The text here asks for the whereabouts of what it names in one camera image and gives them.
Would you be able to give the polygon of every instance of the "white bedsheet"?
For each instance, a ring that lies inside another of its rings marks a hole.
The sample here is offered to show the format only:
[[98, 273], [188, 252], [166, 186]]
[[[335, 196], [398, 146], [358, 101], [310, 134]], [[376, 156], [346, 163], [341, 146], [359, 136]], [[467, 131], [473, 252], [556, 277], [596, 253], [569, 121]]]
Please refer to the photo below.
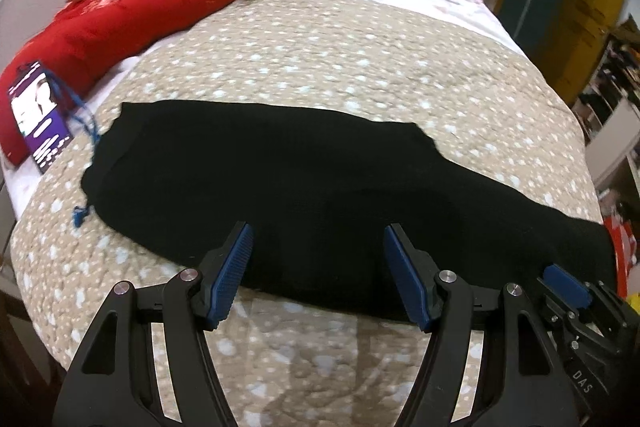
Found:
[[[396, 6], [413, 12], [421, 13], [445, 22], [457, 24], [481, 35], [487, 36], [500, 42], [510, 50], [521, 55], [524, 52], [511, 39], [507, 31], [502, 27], [500, 21], [489, 10], [482, 0], [372, 0], [381, 4]], [[127, 76], [130, 70], [140, 61], [140, 58], [152, 51], [164, 46], [173, 39], [178, 38], [184, 32], [177, 32], [155, 44], [153, 44], [143, 54], [129, 57], [117, 63], [100, 80], [92, 91], [86, 105], [91, 111], [95, 109], [107, 98], [111, 90]], [[81, 132], [79, 125], [73, 121], [69, 122], [72, 133]], [[42, 178], [36, 168], [35, 163], [28, 159], [17, 169], [9, 169], [2, 165], [4, 171], [4, 181], [6, 183], [15, 215], [19, 217], [24, 212], [31, 196]]]

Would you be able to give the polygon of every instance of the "black cloth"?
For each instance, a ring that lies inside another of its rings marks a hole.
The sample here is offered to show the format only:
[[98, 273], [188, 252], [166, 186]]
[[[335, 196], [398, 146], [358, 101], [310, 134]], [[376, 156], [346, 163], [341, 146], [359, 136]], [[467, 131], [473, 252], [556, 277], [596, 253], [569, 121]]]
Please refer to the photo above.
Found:
[[543, 267], [615, 287], [609, 233], [440, 155], [413, 123], [261, 104], [123, 103], [82, 190], [111, 228], [185, 266], [255, 228], [242, 284], [405, 319], [382, 253], [400, 223], [468, 283], [536, 293]]

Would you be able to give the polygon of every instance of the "purple tag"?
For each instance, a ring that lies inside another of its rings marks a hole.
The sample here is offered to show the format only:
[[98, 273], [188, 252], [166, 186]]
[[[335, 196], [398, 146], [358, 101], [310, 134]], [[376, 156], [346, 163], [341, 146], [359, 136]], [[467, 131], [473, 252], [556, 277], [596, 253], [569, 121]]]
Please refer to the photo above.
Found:
[[73, 138], [39, 62], [16, 78], [9, 88], [11, 109], [18, 129], [40, 172], [46, 172]]

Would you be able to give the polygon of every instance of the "yellow cabinet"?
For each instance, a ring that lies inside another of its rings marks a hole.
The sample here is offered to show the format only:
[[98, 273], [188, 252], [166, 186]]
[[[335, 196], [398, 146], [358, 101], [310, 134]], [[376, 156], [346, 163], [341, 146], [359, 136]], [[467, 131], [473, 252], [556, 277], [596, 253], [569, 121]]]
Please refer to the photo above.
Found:
[[565, 103], [573, 103], [589, 81], [623, 1], [562, 0], [533, 62]]

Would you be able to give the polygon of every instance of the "bedspread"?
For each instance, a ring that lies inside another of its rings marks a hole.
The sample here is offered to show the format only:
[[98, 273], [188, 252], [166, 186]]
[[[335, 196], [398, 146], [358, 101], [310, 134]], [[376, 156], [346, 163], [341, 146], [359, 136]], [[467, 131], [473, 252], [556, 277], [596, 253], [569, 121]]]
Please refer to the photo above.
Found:
[[[489, 38], [396, 7], [236, 0], [143, 57], [100, 107], [101, 131], [121, 102], [167, 98], [414, 121], [447, 158], [571, 216], [600, 219], [580, 128], [538, 70]], [[113, 284], [152, 285], [179, 270], [95, 215], [73, 228], [91, 155], [88, 139], [77, 137], [41, 180], [12, 237], [36, 331], [65, 367]], [[473, 333], [455, 418], [470, 412], [481, 339]], [[428, 335], [240, 288], [229, 318], [207, 340], [241, 426], [389, 426]], [[163, 406], [177, 417], [161, 327], [154, 342]]]

